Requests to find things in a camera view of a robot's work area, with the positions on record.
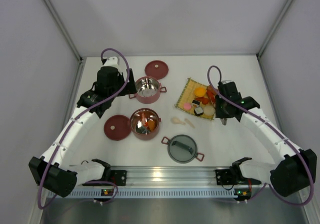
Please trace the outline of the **metal tongs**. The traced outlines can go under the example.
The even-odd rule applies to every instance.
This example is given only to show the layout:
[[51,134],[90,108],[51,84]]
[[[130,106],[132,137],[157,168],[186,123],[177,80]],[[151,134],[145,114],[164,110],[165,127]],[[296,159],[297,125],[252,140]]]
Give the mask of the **metal tongs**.
[[221,119],[221,123],[222,123],[224,126],[226,126],[226,125],[227,125],[227,119],[226,119],[226,118]]

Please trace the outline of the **red sausage toy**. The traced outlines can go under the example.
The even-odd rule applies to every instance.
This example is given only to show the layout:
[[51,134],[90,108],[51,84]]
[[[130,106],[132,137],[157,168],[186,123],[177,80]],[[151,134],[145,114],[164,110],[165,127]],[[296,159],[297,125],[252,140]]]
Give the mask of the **red sausage toy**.
[[206,97],[201,97],[200,101],[203,105],[207,105],[207,104],[211,104],[211,105],[215,105],[215,94],[213,92],[211,92],[210,90],[206,91]]

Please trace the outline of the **toy shrimp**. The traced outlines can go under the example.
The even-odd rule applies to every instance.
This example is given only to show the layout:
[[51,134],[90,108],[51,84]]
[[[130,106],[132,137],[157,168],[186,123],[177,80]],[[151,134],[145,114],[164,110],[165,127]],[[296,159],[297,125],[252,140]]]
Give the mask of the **toy shrimp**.
[[148,119],[146,118],[146,115],[144,112],[142,112],[141,114],[141,122],[144,127],[148,126]]

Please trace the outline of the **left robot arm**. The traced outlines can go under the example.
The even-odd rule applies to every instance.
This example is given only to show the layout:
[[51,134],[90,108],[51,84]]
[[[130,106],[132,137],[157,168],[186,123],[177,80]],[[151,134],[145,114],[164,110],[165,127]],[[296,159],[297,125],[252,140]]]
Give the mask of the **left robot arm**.
[[76,186],[89,181],[107,181],[111,167],[99,159],[72,165],[71,160],[87,132],[101,119],[117,96],[136,93],[134,75],[128,68],[124,78],[116,65],[103,65],[90,90],[80,96],[72,117],[52,145],[32,157],[29,168],[37,185],[60,197],[68,196]]

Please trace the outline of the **fried cutlet toy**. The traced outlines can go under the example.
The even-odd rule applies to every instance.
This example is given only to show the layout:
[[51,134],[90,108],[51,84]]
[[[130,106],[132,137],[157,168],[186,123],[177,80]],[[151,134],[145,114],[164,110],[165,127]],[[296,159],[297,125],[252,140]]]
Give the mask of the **fried cutlet toy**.
[[155,129],[156,129],[156,127],[157,127],[157,123],[156,123],[156,121],[154,121],[154,120],[149,120],[149,121],[147,121],[147,128],[151,131],[151,132],[153,132]]

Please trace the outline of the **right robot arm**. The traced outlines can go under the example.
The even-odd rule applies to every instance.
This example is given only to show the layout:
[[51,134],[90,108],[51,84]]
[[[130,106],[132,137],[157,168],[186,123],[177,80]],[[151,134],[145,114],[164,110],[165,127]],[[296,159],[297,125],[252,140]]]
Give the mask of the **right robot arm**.
[[220,81],[215,97],[216,117],[235,118],[247,127],[271,155],[273,162],[264,163],[244,157],[230,167],[235,179],[255,179],[271,185],[274,191],[288,197],[316,181],[317,155],[303,150],[289,140],[265,115],[250,96],[242,97],[233,81]]

